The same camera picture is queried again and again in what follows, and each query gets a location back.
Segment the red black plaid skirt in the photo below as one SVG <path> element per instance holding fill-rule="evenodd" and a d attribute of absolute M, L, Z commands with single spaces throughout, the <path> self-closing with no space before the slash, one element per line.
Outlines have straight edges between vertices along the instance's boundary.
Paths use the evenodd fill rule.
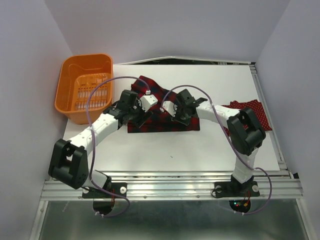
<path fill-rule="evenodd" d="M 127 124 L 127 132 L 134 133 L 159 133 L 159 132 L 186 132 L 186 131 L 199 131 L 200 120 L 196 117 L 191 118 L 189 125 L 184 125 L 177 121 L 172 121 L 172 116 L 167 112 L 160 110 L 163 98 L 169 92 L 168 89 L 161 87 L 156 81 L 146 76 L 139 77 L 147 83 L 150 87 L 151 94 L 153 94 L 158 103 L 151 108 L 152 116 L 141 126 L 137 127 L 131 121 Z"/>

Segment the red polka dot skirt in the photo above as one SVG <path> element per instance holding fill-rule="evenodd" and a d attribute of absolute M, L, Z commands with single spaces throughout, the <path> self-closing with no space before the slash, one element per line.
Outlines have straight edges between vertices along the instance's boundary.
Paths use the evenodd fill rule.
<path fill-rule="evenodd" d="M 257 116 L 261 126 L 263 127 L 265 132 L 272 131 L 267 115 L 265 113 L 263 104 L 258 101 L 257 99 L 250 100 L 248 102 L 238 102 L 236 100 L 231 101 L 228 105 L 223 105 L 223 107 L 230 108 L 230 109 L 236 109 L 236 110 L 242 110 L 244 108 L 251 108 L 255 115 Z"/>

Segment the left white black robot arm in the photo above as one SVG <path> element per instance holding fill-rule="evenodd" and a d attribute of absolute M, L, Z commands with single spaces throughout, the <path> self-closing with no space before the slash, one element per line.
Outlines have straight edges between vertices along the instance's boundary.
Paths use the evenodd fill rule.
<path fill-rule="evenodd" d="M 123 90 L 120 99 L 107 107 L 98 119 L 78 135 L 59 139 L 53 147 L 48 174 L 73 189 L 91 188 L 100 197 L 111 193 L 112 180 L 94 169 L 96 147 L 110 134 L 128 122 L 141 127 L 151 116 L 152 107 L 158 103 L 150 93 L 139 96 L 131 90 Z"/>

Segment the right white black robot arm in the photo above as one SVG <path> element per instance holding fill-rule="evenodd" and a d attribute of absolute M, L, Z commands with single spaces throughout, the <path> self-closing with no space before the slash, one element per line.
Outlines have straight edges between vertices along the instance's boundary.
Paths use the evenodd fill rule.
<path fill-rule="evenodd" d="M 213 197 L 258 197 L 260 192 L 254 181 L 254 162 L 266 133 L 254 111 L 249 107 L 238 110 L 215 105 L 209 98 L 195 99 L 187 89 L 177 94 L 176 101 L 164 101 L 161 105 L 173 121 L 187 126 L 195 117 L 219 124 L 235 153 L 235 167 L 230 181 L 216 181 Z"/>

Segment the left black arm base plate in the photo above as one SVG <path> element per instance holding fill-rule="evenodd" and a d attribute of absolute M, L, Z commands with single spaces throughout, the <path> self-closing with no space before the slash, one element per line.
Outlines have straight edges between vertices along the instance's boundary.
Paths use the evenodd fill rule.
<path fill-rule="evenodd" d="M 113 182 L 111 185 L 111 189 L 108 191 L 113 194 L 126 197 L 127 187 L 128 187 L 128 184 L 126 182 Z M 106 194 L 105 192 L 102 192 L 96 188 L 85 187 L 85 189 L 82 190 L 82 198 L 83 199 L 111 199 L 111 198 L 118 199 L 119 197 Z"/>

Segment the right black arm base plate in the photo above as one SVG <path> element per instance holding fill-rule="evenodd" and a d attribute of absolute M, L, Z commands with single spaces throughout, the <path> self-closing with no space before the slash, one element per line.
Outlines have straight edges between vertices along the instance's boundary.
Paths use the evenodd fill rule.
<path fill-rule="evenodd" d="M 259 197 L 260 191 L 256 181 L 239 183 L 237 181 L 218 181 L 214 183 L 215 198 Z"/>

